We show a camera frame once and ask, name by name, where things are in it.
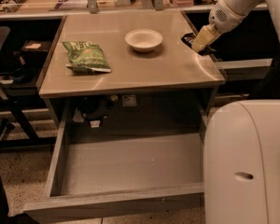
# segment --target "wooden drawer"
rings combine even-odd
[[[63,112],[44,199],[25,205],[40,223],[112,217],[201,204],[201,118],[191,91],[123,95],[103,125],[73,122]]]

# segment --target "green chip bag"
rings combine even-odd
[[[111,72],[99,45],[90,41],[64,41],[70,64],[66,67],[78,72]]]

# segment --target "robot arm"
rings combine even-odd
[[[280,0],[219,0],[209,15],[209,25],[197,34],[192,48],[199,52],[223,33],[234,29],[259,3],[266,2],[280,41]]]

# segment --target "bowl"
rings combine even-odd
[[[138,29],[126,34],[125,41],[138,52],[150,52],[162,42],[162,36],[153,30]]]

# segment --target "floor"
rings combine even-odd
[[[27,112],[25,115],[31,121],[40,137],[56,136],[57,130],[53,121],[49,118],[46,109]],[[0,119],[12,117],[6,113],[0,113]],[[14,123],[15,129],[6,132],[4,139],[25,138],[21,127]],[[9,215],[14,216],[22,213],[26,203],[35,202],[42,198],[49,172],[52,147],[26,147],[0,149],[0,174],[7,193]],[[124,217],[96,218],[80,221],[66,221],[62,223],[72,224],[204,224],[204,209],[192,208],[160,213],[148,213]]]

